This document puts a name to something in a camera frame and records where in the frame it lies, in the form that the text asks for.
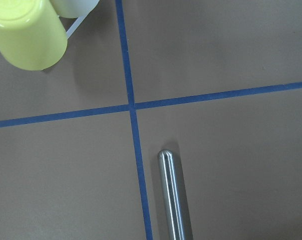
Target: floor tile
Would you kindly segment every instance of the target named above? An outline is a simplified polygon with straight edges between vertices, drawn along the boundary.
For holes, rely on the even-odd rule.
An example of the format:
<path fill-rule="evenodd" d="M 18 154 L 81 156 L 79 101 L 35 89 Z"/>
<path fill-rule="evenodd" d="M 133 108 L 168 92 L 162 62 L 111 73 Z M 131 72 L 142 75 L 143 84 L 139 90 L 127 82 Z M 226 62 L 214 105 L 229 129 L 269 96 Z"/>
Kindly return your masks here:
<path fill-rule="evenodd" d="M 157 153 L 181 157 L 194 239 L 302 240 L 302 89 L 138 111 L 154 239 Z"/>
<path fill-rule="evenodd" d="M 145 239 L 128 112 L 0 128 L 0 239 Z"/>
<path fill-rule="evenodd" d="M 123 6 L 136 102 L 302 82 L 302 0 Z"/>
<path fill-rule="evenodd" d="M 127 95 L 114 1 L 99 2 L 47 70 L 18 69 L 0 54 L 0 120 L 121 104 Z"/>

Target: blue tape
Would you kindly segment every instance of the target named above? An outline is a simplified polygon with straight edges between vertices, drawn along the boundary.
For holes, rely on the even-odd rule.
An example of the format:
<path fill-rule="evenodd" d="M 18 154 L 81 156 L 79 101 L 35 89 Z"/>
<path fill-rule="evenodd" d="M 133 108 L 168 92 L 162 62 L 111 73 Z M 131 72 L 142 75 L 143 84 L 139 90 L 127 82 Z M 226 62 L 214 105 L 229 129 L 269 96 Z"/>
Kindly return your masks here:
<path fill-rule="evenodd" d="M 209 101 L 209 100 L 216 100 L 216 99 L 225 99 L 225 98 L 232 98 L 236 96 L 245 96 L 245 95 L 254 95 L 254 94 L 264 94 L 264 93 L 271 93 L 271 92 L 278 92 L 278 91 L 285 91 L 285 90 L 293 90 L 293 89 L 302 89 L 302 82 L 284 84 L 284 85 L 273 85 L 273 86 L 262 86 L 262 87 L 255 87 L 250 89 L 241 89 L 241 90 L 233 90 L 227 92 L 217 92 L 217 93 L 209 93 L 203 95 L 195 95 L 195 96 L 184 96 L 181 98 L 171 98 L 165 100 L 156 100 L 156 101 L 147 101 L 147 102 L 139 102 L 135 104 L 135 109 L 150 109 L 150 108 L 157 108 L 157 107 L 164 107 L 170 105 L 177 105 L 177 104 L 188 104 L 190 102 L 201 102 L 201 101 Z"/>
<path fill-rule="evenodd" d="M 139 188 L 140 188 L 140 195 L 141 195 L 145 233 L 146 233 L 147 240 L 153 240 L 149 204 L 148 204 L 148 199 L 147 199 L 146 183 L 145 183 L 145 176 L 144 176 L 143 160 L 142 160 L 142 150 L 141 150 L 141 142 L 140 142 L 140 135 L 139 135 L 139 127 L 138 127 L 136 110 L 135 110 L 133 81 L 132 81 L 128 46 L 127 46 L 123 5 L 122 5 L 121 0 L 116 0 L 115 2 L 116 2 L 117 20 L 118 20 L 118 26 L 119 26 L 119 32 L 120 32 L 120 41 L 121 41 L 124 73 L 125 73 L 125 82 L 126 82 L 127 98 L 128 98 L 128 102 L 129 102 L 133 144 L 134 144 L 134 151 L 135 151 L 137 176 L 138 176 L 138 180 L 139 180 Z"/>
<path fill-rule="evenodd" d="M 34 123 L 41 123 L 41 122 L 48 122 L 48 121 L 55 121 L 55 120 L 62 120 L 62 119 L 71 119 L 74 117 L 85 117 L 85 116 L 93 116 L 93 115 L 101 115 L 101 114 L 109 114 L 109 113 L 119 113 L 128 111 L 129 106 L 126 105 L 118 105 L 118 106 L 111 106 L 111 107 L 100 107 L 88 110 L 79 110 L 79 111 L 69 111 L 65 113 L 54 113 L 42 116 L 31 116 L 31 117 L 24 117 L 20 119 L 10 119 L 10 120 L 2 120 L 0 121 L 0 128 L 4 128 L 6 126 L 16 126 L 16 125 L 24 125 L 24 124 L 34 124 Z"/>

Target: gray surface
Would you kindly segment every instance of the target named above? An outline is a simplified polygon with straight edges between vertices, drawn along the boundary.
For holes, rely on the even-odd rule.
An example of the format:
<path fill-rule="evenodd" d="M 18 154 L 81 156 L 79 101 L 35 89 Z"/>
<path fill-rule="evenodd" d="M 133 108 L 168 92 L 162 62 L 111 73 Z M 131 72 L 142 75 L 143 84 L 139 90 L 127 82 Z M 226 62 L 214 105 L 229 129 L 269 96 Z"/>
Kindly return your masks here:
<path fill-rule="evenodd" d="M 127 112 L 0 128 L 6 239 L 145 239 Z"/>
<path fill-rule="evenodd" d="M 156 155 L 181 156 L 195 240 L 302 240 L 302 89 L 138 111 L 154 239 Z"/>
<path fill-rule="evenodd" d="M 47 70 L 21 70 L 0 55 L 0 120 L 126 103 L 112 0 L 101 0 L 69 39 L 60 62 Z"/>
<path fill-rule="evenodd" d="M 137 102 L 302 81 L 302 0 L 123 5 Z"/>

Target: yellow-green plastic container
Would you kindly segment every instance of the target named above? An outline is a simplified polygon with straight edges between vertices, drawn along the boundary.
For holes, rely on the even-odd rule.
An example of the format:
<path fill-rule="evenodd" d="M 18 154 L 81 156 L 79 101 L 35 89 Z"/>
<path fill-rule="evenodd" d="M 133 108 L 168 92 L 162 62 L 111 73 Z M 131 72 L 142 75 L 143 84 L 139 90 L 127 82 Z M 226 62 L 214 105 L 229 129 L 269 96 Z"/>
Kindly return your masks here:
<path fill-rule="evenodd" d="M 0 0 L 0 52 L 12 65 L 43 70 L 66 47 L 65 29 L 49 0 Z"/>

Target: silver rod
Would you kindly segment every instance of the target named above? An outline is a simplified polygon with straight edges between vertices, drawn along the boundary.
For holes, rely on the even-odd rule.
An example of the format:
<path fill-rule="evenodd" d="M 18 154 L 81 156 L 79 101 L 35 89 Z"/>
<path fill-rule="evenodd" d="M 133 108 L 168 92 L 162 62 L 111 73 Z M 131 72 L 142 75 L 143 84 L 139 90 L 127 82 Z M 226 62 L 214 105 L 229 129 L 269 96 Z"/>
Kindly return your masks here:
<path fill-rule="evenodd" d="M 170 239 L 185 240 L 173 153 L 162 150 L 158 158 Z"/>

